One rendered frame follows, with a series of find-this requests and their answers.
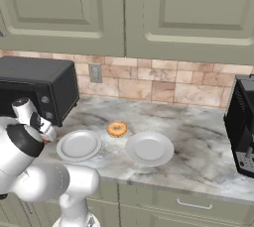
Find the black coffee machine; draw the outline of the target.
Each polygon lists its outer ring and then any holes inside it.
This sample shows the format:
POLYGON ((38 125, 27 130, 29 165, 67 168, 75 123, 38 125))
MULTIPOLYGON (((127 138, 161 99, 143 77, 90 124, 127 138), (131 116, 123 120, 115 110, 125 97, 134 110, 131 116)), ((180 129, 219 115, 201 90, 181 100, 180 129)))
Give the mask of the black coffee machine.
POLYGON ((254 74, 235 76, 223 121, 237 171, 254 178, 254 74))

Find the green cupboard door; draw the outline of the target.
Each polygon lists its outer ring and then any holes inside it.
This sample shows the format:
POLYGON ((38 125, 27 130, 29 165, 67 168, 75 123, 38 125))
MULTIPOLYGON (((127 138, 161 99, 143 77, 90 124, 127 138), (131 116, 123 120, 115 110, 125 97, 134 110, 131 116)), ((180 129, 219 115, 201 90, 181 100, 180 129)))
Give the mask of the green cupboard door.
POLYGON ((254 227, 120 205, 121 227, 254 227))
POLYGON ((126 55, 254 64, 254 0, 125 0, 126 55))
POLYGON ((0 49, 122 57, 123 0, 0 0, 0 49))

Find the green lower cupboard door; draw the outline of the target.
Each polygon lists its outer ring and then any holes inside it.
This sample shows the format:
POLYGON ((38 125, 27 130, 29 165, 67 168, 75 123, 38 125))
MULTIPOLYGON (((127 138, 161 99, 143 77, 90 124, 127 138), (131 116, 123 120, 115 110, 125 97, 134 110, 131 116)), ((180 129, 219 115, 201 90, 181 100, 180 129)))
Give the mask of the green lower cupboard door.
POLYGON ((120 205, 121 227, 254 227, 120 205))

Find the green narrow drawer front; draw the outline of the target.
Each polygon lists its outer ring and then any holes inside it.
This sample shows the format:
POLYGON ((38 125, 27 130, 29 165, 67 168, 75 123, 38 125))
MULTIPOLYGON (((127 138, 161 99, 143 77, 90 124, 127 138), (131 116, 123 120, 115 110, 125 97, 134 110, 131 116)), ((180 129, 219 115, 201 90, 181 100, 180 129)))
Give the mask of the green narrow drawer front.
POLYGON ((90 195, 89 199, 117 203, 118 202, 117 188, 118 186, 115 181, 102 180, 96 192, 90 195))

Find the grey round plate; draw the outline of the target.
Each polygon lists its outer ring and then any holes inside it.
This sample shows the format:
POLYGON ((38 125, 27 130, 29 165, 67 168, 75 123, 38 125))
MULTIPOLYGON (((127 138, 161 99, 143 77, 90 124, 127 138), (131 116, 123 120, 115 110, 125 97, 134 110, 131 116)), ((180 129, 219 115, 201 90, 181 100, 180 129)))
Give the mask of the grey round plate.
POLYGON ((130 159, 146 167, 166 164, 174 155, 174 145, 166 136, 152 131, 131 136, 125 150, 130 159))
POLYGON ((100 137, 89 130, 76 130, 63 136, 57 144, 60 158, 69 162, 83 162, 94 157, 101 149, 100 137))

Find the grey wall outlet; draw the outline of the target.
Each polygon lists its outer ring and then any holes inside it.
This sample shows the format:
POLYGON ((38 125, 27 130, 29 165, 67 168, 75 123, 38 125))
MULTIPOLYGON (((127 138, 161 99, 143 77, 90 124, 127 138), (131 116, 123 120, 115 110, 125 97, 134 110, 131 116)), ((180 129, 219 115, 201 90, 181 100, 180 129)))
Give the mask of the grey wall outlet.
POLYGON ((102 82, 101 64, 90 63, 88 65, 88 69, 90 81, 94 83, 101 83, 102 82))

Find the green upper cupboard door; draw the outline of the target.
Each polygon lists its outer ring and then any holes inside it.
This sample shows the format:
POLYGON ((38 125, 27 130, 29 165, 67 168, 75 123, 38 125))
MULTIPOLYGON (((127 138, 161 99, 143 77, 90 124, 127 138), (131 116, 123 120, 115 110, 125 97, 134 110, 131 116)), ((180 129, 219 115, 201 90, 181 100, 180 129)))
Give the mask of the green upper cupboard door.
POLYGON ((126 55, 254 64, 254 0, 125 0, 126 55))
POLYGON ((0 0, 0 49, 122 57, 123 0, 0 0))

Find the black microwave oven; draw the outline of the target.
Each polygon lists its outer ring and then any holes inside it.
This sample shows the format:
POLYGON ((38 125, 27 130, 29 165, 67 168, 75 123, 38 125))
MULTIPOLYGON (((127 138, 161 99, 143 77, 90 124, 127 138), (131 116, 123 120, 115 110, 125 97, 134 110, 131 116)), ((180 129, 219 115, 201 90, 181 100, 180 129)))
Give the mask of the black microwave oven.
POLYGON ((15 117, 12 102, 28 97, 39 114, 54 126, 79 100, 74 62, 33 57, 0 58, 0 116, 15 117))

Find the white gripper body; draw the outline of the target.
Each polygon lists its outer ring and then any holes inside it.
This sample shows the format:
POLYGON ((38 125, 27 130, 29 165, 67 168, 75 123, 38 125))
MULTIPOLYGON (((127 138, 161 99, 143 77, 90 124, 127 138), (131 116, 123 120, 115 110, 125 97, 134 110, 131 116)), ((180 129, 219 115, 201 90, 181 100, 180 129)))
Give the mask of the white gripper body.
POLYGON ((51 142, 53 142, 57 138, 57 133, 52 123, 44 118, 42 118, 40 122, 40 133, 42 139, 46 139, 51 142))

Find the glazed brown donut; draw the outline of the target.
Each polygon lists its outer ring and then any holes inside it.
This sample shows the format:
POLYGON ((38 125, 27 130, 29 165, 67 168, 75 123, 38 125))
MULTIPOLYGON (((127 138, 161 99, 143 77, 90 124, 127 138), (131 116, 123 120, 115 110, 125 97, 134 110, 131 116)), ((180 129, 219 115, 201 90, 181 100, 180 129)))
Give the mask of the glazed brown donut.
POLYGON ((127 132, 127 125, 123 122, 112 122, 107 126, 107 133, 114 138, 122 137, 127 132))

